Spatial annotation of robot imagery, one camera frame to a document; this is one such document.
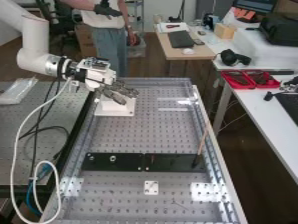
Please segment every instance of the person's hand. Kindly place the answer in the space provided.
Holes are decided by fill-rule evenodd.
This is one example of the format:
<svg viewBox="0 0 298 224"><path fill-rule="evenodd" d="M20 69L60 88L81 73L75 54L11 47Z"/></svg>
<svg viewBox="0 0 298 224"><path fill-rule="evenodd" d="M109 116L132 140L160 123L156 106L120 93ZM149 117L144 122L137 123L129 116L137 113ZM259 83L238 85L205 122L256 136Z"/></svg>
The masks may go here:
<svg viewBox="0 0 298 224"><path fill-rule="evenodd" d="M118 17L122 15L122 13L120 11L112 9L110 7L103 7L100 4L95 5L93 11L97 15L100 14L104 16Z"/></svg>
<svg viewBox="0 0 298 224"><path fill-rule="evenodd" d="M128 29L128 36L129 36L130 46L134 46L136 43L137 43L137 37L136 37L136 34L133 33L133 29L132 28Z"/></svg>

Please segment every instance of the computer monitor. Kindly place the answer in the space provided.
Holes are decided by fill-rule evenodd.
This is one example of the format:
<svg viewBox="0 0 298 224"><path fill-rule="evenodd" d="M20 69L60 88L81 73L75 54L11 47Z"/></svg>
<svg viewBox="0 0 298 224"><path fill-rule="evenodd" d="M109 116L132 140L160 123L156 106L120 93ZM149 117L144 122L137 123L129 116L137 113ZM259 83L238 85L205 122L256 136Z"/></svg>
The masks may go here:
<svg viewBox="0 0 298 224"><path fill-rule="evenodd" d="M277 0L236 0L234 6L237 8L249 9L258 14L267 14L273 12L277 5Z"/></svg>

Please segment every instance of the white shirt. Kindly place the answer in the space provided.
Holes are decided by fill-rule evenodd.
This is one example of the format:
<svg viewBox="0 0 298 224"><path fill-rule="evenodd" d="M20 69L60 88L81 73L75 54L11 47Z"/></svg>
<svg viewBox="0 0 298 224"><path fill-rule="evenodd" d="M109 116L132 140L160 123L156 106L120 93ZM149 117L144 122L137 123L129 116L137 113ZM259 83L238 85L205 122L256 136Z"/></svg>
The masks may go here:
<svg viewBox="0 0 298 224"><path fill-rule="evenodd" d="M101 0L88 0L95 4L100 4ZM109 0L112 9L118 10L118 0ZM124 17L110 16L110 20L104 15L97 15L93 11L81 10L83 21L87 25L96 28L116 28L121 29L125 25Z"/></svg>

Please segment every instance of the cardboard box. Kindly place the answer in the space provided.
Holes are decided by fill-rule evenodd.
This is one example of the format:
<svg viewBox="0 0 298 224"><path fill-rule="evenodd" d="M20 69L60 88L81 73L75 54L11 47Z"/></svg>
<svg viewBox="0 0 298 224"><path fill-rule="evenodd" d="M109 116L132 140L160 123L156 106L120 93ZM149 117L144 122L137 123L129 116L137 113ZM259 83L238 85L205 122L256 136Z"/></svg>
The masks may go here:
<svg viewBox="0 0 298 224"><path fill-rule="evenodd" d="M221 39L233 39L237 28L217 23L214 33Z"/></svg>
<svg viewBox="0 0 298 224"><path fill-rule="evenodd" d="M87 25L76 26L76 36L81 49L81 56L85 57L96 57L96 48L93 45L92 32L91 28Z"/></svg>

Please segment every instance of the jeans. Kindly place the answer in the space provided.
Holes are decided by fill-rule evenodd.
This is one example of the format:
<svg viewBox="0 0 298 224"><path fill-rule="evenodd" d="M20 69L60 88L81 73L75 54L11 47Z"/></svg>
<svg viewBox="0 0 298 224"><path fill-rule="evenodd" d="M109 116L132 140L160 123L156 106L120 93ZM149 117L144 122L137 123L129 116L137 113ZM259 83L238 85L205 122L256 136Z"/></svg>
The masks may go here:
<svg viewBox="0 0 298 224"><path fill-rule="evenodd" d="M92 37L97 57L109 59L110 69L116 71L118 77L125 77L128 75L125 29L92 27Z"/></svg>

